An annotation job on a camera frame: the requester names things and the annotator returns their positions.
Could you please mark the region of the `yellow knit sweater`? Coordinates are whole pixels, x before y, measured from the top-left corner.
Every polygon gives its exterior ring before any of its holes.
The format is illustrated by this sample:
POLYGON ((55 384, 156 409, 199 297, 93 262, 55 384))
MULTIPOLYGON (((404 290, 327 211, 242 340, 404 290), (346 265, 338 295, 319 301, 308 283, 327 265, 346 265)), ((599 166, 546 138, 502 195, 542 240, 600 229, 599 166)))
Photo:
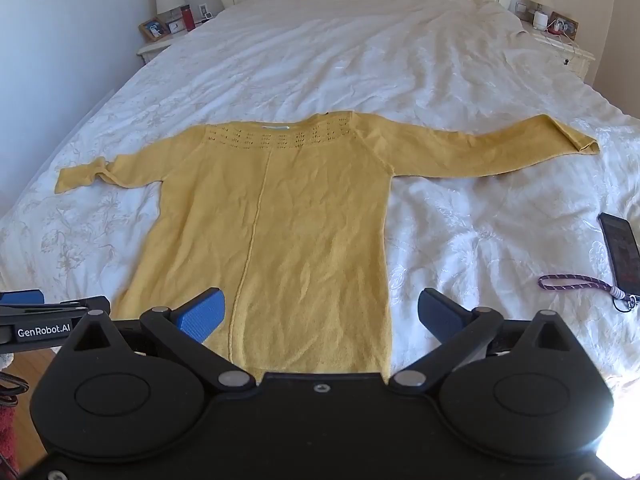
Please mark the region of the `yellow knit sweater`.
POLYGON ((206 338, 267 372, 390 371, 384 226, 396 178, 500 176, 597 141, 546 115, 472 136, 335 112, 302 122, 193 126, 134 154, 65 168, 55 189, 160 185, 160 214, 116 301, 119 318, 224 294, 206 338))

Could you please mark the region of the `white embroidered bedspread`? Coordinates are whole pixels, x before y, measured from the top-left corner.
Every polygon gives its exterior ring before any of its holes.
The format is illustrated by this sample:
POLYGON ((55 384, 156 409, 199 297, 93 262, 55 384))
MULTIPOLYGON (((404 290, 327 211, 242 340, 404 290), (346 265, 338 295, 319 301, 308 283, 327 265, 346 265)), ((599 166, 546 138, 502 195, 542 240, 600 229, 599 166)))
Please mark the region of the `white embroidered bedspread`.
POLYGON ((58 193, 63 169, 134 154, 193 126, 287 125, 335 112, 472 136, 546 115, 599 145, 595 155, 500 176, 393 180, 385 374, 434 347, 416 315, 420 291, 433 287, 514 318, 558 311, 609 382, 638 378, 637 315, 592 292, 537 286, 554 271, 610 275, 599 214, 639 221, 638 120, 493 2, 250 0, 225 10, 135 73, 2 218, 2 286, 53 300, 104 295, 114 312, 129 285, 160 214, 160 185, 97 180, 58 193))

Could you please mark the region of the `black smartphone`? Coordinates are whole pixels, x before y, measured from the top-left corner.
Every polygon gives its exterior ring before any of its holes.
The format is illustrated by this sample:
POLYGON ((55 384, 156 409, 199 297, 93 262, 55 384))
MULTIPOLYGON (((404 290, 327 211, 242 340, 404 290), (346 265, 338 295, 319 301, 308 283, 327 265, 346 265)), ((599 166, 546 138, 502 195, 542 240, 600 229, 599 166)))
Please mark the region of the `black smartphone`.
POLYGON ((630 223, 612 214, 599 214, 615 285, 628 295, 639 295, 640 254, 630 223))

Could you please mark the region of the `left white nightstand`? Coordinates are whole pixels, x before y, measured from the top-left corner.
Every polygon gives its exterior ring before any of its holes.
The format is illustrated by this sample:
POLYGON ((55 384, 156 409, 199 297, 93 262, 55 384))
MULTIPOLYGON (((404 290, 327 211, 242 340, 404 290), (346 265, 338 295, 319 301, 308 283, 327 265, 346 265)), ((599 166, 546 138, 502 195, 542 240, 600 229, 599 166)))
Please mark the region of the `left white nightstand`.
MULTIPOLYGON (((178 20, 178 18, 173 18, 168 22, 178 20)), ((147 42, 143 37, 143 35, 141 34, 144 39, 144 45, 137 50, 137 57, 142 59, 142 62, 144 65, 149 64, 149 62, 151 62, 153 58, 156 58, 157 55, 160 54, 160 52, 163 52, 163 50, 166 50, 169 47, 171 47, 173 44, 175 44, 177 41, 182 39, 188 33, 189 32, 185 30, 184 32, 178 32, 178 34, 175 34, 175 35, 170 34, 168 38, 157 41, 157 42, 147 42)))

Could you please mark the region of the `red bottle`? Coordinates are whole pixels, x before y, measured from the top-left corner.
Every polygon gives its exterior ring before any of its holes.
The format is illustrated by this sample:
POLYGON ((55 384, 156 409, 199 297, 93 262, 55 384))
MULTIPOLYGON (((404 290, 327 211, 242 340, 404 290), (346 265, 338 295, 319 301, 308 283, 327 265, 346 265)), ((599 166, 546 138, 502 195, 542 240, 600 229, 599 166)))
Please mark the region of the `red bottle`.
POLYGON ((191 8, 188 4, 186 4, 185 6, 182 6, 180 8, 180 11, 181 11, 184 27, 188 32, 190 32, 195 28, 195 22, 194 22, 194 17, 193 17, 191 8))

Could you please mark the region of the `small alarm clock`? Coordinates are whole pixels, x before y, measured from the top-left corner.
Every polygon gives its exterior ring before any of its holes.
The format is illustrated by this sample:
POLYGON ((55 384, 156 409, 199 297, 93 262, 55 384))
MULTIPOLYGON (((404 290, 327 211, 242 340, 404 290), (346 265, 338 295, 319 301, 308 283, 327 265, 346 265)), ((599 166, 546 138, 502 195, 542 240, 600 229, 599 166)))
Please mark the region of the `small alarm clock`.
POLYGON ((178 18, 178 20, 168 22, 167 27, 171 35, 175 35, 178 34, 178 32, 184 32, 186 30, 186 25, 184 24, 182 18, 178 18))

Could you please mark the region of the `white cylinder speaker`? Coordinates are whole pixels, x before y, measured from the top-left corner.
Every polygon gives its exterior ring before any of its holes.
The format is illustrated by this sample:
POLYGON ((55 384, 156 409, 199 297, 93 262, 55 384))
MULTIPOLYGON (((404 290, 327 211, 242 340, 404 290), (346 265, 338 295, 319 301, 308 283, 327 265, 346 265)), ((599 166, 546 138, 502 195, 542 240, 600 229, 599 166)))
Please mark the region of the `white cylinder speaker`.
POLYGON ((544 32, 548 27, 548 23, 549 23, 549 17, 547 14, 539 10, 537 10, 534 13, 534 16, 533 16, 534 29, 541 30, 542 32, 544 32))

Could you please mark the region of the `left wooden photo frame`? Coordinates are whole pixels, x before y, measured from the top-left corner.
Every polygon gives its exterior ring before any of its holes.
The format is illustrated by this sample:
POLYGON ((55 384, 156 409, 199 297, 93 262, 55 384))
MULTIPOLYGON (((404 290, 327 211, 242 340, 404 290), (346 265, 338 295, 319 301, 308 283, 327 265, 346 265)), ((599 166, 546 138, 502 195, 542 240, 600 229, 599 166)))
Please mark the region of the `left wooden photo frame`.
POLYGON ((157 42, 170 36, 168 26, 159 18, 151 18, 138 26, 147 42, 157 42))

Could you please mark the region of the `wooden photo frame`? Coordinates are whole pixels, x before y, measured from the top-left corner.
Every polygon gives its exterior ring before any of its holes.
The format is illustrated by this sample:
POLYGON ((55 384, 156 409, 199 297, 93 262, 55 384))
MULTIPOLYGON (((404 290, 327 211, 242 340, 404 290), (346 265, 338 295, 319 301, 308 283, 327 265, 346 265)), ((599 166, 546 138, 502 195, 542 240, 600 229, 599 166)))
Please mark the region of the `wooden photo frame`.
POLYGON ((159 18, 151 18, 138 26, 147 42, 157 42, 170 36, 168 26, 159 18))
POLYGON ((578 23, 565 15, 553 11, 549 18, 547 32, 554 36, 574 41, 577 36, 578 23))

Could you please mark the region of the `right wooden photo frame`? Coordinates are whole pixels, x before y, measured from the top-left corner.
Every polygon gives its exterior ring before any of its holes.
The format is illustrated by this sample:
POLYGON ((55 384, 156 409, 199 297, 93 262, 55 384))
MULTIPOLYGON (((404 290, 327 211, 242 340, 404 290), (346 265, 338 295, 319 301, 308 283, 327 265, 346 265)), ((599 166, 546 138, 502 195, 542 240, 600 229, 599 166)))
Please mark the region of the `right wooden photo frame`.
POLYGON ((578 23, 565 15, 553 11, 549 18, 547 32, 554 36, 574 41, 577 36, 578 23))

